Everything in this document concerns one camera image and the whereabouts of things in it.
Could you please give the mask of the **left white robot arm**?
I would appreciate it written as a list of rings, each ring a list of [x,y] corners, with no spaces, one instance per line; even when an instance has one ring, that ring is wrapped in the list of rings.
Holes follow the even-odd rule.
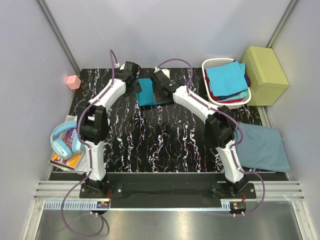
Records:
[[[110,124],[108,111],[119,97],[141,92],[138,81],[140,66],[126,61],[102,91],[79,109],[77,116],[78,140],[84,145],[87,159],[87,173],[80,180],[80,198],[109,198],[112,190],[108,187],[107,171],[104,164],[104,142]]]

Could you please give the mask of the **teal t shirt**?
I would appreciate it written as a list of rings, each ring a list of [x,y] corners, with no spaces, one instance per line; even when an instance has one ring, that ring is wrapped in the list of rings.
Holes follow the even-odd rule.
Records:
[[[150,78],[139,78],[138,82],[141,92],[136,94],[136,99],[140,107],[156,105],[153,82]]]

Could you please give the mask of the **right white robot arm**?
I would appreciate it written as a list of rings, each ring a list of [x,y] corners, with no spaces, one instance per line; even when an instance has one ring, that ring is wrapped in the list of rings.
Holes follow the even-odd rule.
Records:
[[[218,152],[226,179],[220,190],[215,190],[215,195],[235,199],[243,195],[248,180],[236,152],[235,132],[238,123],[230,116],[230,109],[211,104],[188,86],[170,80],[163,69],[155,70],[150,79],[156,101],[179,104],[204,122],[205,138]]]

